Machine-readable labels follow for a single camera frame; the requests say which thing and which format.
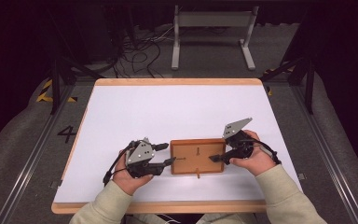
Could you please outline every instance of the wooden tray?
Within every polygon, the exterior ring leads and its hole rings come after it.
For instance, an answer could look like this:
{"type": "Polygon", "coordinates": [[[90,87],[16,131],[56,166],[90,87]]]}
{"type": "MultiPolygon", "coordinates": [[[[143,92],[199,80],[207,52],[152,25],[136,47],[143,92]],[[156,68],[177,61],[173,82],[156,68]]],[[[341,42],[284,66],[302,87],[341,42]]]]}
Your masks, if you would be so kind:
{"type": "Polygon", "coordinates": [[[172,140],[171,156],[176,160],[171,165],[173,175],[222,173],[224,163],[213,162],[210,156],[223,154],[226,142],[223,138],[172,140]]]}

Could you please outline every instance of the white table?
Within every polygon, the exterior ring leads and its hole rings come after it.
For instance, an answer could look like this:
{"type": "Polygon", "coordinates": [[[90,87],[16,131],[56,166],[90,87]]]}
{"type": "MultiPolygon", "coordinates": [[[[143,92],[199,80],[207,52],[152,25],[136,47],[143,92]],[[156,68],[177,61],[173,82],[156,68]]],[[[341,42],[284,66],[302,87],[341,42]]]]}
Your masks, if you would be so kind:
{"type": "MultiPolygon", "coordinates": [[[[222,137],[225,125],[253,118],[245,127],[278,151],[300,187],[262,83],[255,78],[99,79],[89,99],[52,210],[75,213],[103,189],[103,176],[131,140],[152,144],[174,139],[222,137]]],[[[168,149],[151,162],[170,157],[168,149]]],[[[264,195],[245,169],[220,174],[171,175],[166,167],[138,189],[128,213],[264,212],[264,195]]]]}

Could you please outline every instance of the number 4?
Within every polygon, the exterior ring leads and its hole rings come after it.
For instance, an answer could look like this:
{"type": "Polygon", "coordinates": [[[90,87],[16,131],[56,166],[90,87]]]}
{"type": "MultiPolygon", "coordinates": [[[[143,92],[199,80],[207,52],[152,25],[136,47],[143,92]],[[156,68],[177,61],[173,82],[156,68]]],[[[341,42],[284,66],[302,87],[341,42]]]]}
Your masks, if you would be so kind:
{"type": "Polygon", "coordinates": [[[69,125],[68,127],[66,127],[64,130],[60,131],[59,133],[57,133],[57,135],[66,135],[66,140],[65,143],[68,143],[69,138],[71,137],[71,135],[76,135],[76,133],[72,133],[72,130],[74,129],[74,127],[72,127],[71,125],[69,125]]]}

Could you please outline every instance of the sweatshirt sleeve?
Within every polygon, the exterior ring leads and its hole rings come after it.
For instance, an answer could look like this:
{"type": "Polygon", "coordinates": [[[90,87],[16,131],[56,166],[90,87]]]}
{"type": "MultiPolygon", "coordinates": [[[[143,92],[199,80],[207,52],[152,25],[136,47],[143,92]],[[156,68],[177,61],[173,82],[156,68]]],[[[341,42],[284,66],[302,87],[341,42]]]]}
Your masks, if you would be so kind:
{"type": "Polygon", "coordinates": [[[126,194],[115,182],[109,181],[94,202],[87,203],[72,217],[75,223],[119,224],[131,203],[132,196],[126,194]]]}
{"type": "Polygon", "coordinates": [[[258,175],[256,180],[266,197],[271,223],[326,223],[281,165],[258,175]]]}

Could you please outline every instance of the hand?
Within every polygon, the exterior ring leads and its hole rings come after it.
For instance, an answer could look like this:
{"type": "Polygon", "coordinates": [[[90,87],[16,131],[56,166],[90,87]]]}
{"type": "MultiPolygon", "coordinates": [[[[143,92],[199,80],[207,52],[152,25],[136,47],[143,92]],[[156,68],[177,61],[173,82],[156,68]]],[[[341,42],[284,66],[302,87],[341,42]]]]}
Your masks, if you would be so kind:
{"type": "Polygon", "coordinates": [[[153,176],[144,175],[139,178],[133,178],[126,170],[125,157],[125,154],[123,154],[118,160],[115,167],[115,172],[117,173],[113,175],[112,181],[115,182],[128,195],[133,195],[133,193],[138,188],[147,184],[153,178],[153,176]]]}
{"type": "MultiPolygon", "coordinates": [[[[254,139],[260,141],[257,136],[257,133],[251,132],[249,130],[245,130],[245,132],[254,139]]],[[[258,145],[257,143],[254,143],[254,151],[249,158],[231,158],[229,162],[236,166],[240,166],[247,169],[254,176],[261,175],[262,173],[266,172],[267,170],[271,169],[276,165],[272,158],[266,152],[264,152],[260,148],[260,145],[258,145]]]]}

